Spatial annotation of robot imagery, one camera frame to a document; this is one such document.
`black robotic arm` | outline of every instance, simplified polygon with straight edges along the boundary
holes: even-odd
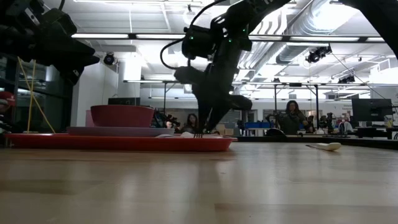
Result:
[[[243,50],[251,50],[248,34],[263,18],[288,2],[290,0],[242,0],[214,18],[209,29],[193,25],[194,21],[190,27],[184,28],[185,37],[179,40],[182,41],[184,56],[189,60],[195,57],[213,59],[205,71],[187,66],[176,68],[174,73],[178,81],[192,85],[198,101],[198,132],[204,128],[211,131],[230,109],[251,109],[252,103],[248,98],[228,93],[238,71],[239,56]],[[398,30],[398,1],[340,0],[340,3],[359,9],[398,54],[398,41],[394,40]]]

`black cable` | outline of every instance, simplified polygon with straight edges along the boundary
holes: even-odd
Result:
[[[363,84],[365,84],[370,90],[372,90],[373,92],[375,92],[377,95],[379,95],[381,98],[383,98],[383,99],[385,99],[386,101],[389,101],[389,100],[387,100],[384,96],[382,96],[380,93],[378,93],[376,90],[374,90],[372,87],[370,87],[366,82],[364,82],[364,81],[362,81],[362,79],[360,79],[358,76],[356,76],[353,72],[351,72],[351,70],[338,58],[338,57],[336,57],[336,55],[334,55],[333,53],[331,53],[333,56],[335,56],[335,58],[340,62],[340,64],[342,64],[346,69],[347,69],[347,71],[349,71],[350,72],[350,74],[352,74],[353,76],[355,76],[359,81],[361,81]],[[397,111],[397,108],[395,107],[395,105],[393,104],[393,103],[391,103],[391,105],[394,107],[394,109],[395,109],[395,111],[396,111],[396,114],[398,115],[398,111]]]
[[[64,5],[64,4],[65,4],[65,0],[61,0],[60,7],[58,7],[58,9],[59,9],[60,11],[62,11],[63,5]]]
[[[178,40],[175,40],[175,41],[173,41],[173,42],[167,44],[166,46],[164,46],[164,47],[162,48],[162,50],[160,51],[160,61],[162,62],[162,64],[163,64],[166,68],[169,68],[169,69],[172,69],[172,70],[176,70],[176,69],[177,69],[177,67],[171,67],[170,65],[167,65],[167,64],[163,61],[163,52],[164,52],[164,50],[166,50],[166,49],[167,49],[168,47],[170,47],[170,46],[173,46],[174,44],[177,44],[177,43],[181,42],[182,40],[183,40],[183,38],[178,39]]]
[[[212,7],[212,6],[215,6],[215,5],[217,5],[218,3],[221,3],[221,2],[223,2],[223,1],[226,1],[226,0],[217,0],[217,1],[215,1],[215,2],[212,2],[212,3],[208,4],[208,5],[205,6],[203,9],[201,9],[201,11],[199,11],[198,14],[195,15],[195,17],[192,19],[192,21],[191,21],[191,26],[192,26],[193,23],[198,19],[198,17],[199,17],[202,13],[204,13],[208,8],[210,8],[210,7]]]

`red bowl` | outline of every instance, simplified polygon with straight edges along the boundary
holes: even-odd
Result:
[[[148,128],[154,109],[144,106],[99,105],[91,107],[95,126]]]

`red tray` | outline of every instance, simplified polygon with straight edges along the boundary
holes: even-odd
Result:
[[[26,149],[102,149],[125,151],[227,151],[235,138],[151,138],[6,134],[13,147]]]

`wooden table surface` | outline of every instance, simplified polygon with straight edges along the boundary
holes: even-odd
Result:
[[[398,153],[233,143],[229,152],[0,150],[0,223],[398,220]]]

